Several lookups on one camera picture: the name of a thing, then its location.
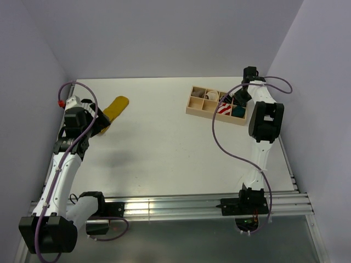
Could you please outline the dark green reindeer sock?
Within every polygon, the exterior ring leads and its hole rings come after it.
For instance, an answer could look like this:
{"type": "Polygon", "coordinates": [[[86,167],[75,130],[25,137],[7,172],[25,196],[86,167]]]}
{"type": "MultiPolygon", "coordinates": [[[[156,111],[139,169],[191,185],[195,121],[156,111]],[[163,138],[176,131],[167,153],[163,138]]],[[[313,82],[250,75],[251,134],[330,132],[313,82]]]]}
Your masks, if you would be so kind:
{"type": "Polygon", "coordinates": [[[236,118],[244,118],[246,113],[246,109],[241,106],[235,106],[232,109],[231,115],[236,118]]]}

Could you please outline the red white santa sock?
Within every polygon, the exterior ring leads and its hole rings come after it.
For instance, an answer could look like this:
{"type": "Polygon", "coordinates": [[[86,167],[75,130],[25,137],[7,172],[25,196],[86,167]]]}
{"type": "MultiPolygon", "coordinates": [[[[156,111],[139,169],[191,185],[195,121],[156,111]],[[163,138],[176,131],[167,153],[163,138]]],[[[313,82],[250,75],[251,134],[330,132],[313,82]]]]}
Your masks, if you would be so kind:
{"type": "Polygon", "coordinates": [[[221,114],[221,115],[226,115],[226,116],[229,116],[231,114],[231,108],[232,106],[230,104],[227,104],[227,103],[221,103],[219,105],[219,108],[217,110],[217,113],[218,114],[221,114]]]}

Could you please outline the wooden compartment box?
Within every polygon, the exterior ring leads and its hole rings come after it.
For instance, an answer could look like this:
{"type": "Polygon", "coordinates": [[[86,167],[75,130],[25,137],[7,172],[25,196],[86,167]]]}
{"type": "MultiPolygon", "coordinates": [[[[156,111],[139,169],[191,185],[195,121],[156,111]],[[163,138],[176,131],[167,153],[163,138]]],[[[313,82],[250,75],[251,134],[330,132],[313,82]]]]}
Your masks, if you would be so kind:
{"type": "MultiPolygon", "coordinates": [[[[216,90],[216,91],[219,93],[219,97],[221,95],[226,96],[226,92],[221,92],[218,90],[216,90]]],[[[218,99],[218,101],[207,100],[207,99],[205,99],[205,97],[204,98],[193,97],[193,96],[191,96],[191,92],[190,92],[190,96],[189,96],[188,103],[186,106],[186,114],[197,116],[197,117],[212,119],[214,113],[216,113],[215,119],[218,121],[236,124],[236,125],[245,125],[246,124],[247,107],[245,107],[246,113],[245,113],[244,118],[236,118],[236,117],[233,117],[231,114],[229,116],[221,115],[221,114],[217,113],[217,110],[219,108],[219,105],[222,103],[222,101],[219,101],[219,99],[218,99]]],[[[232,106],[232,108],[231,108],[231,111],[232,111],[233,107],[236,106],[236,105],[234,105],[234,98],[233,98],[231,106],[232,106]]]]}

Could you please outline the black white striped ankle sock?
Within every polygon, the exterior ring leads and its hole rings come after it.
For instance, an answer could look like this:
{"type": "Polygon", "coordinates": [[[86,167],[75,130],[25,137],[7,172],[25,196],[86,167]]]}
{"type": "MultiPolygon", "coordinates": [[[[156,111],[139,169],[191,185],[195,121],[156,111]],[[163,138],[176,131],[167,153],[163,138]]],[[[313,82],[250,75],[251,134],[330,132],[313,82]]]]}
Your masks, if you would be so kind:
{"type": "Polygon", "coordinates": [[[247,107],[246,101],[238,101],[237,104],[240,105],[241,107],[247,107]]]}

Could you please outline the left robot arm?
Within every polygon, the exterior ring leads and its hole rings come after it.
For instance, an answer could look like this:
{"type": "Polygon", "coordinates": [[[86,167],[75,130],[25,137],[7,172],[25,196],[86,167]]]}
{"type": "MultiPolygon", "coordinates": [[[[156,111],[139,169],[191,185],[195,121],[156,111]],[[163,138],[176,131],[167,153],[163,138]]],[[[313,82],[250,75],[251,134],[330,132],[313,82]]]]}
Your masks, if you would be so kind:
{"type": "Polygon", "coordinates": [[[91,216],[95,219],[105,216],[107,205],[100,191],[83,192],[72,208],[67,203],[73,180],[89,148],[89,139],[109,124],[101,109],[89,99],[66,106],[45,189],[32,214],[19,222],[30,253],[70,253],[84,223],[91,216]]]}

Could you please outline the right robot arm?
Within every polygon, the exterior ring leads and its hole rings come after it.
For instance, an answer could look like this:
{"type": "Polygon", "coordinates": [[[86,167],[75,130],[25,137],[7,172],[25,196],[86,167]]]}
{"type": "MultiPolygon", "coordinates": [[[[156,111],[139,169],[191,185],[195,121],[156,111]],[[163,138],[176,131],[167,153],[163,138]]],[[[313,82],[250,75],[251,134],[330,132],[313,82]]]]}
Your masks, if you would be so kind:
{"type": "Polygon", "coordinates": [[[251,163],[254,169],[249,171],[239,192],[237,207],[242,213],[250,213],[256,205],[264,203],[264,176],[268,155],[275,139],[281,130],[284,105],[276,102],[265,86],[264,77],[260,77],[257,68],[244,68],[242,87],[233,94],[240,106],[254,102],[254,109],[248,125],[248,133],[252,138],[251,163]]]}

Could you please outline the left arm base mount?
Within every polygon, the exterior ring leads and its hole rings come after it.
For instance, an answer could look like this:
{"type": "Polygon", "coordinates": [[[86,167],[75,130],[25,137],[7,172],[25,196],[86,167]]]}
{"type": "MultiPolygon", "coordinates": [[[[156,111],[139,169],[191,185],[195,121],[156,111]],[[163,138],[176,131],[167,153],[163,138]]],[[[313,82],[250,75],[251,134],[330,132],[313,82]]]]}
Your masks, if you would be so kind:
{"type": "Polygon", "coordinates": [[[102,218],[122,218],[125,202],[107,202],[104,210],[93,214],[85,224],[86,233],[91,236],[107,234],[111,220],[102,218]]]}

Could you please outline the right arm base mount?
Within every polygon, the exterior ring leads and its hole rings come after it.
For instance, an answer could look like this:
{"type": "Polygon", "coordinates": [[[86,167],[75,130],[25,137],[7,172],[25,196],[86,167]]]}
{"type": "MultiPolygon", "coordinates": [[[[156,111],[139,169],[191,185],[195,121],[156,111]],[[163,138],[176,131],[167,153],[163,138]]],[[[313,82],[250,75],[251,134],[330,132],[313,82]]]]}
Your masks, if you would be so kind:
{"type": "Polygon", "coordinates": [[[235,219],[236,227],[246,233],[259,229],[259,216],[270,215],[267,199],[263,197],[222,198],[216,208],[222,216],[246,216],[235,219]]]}

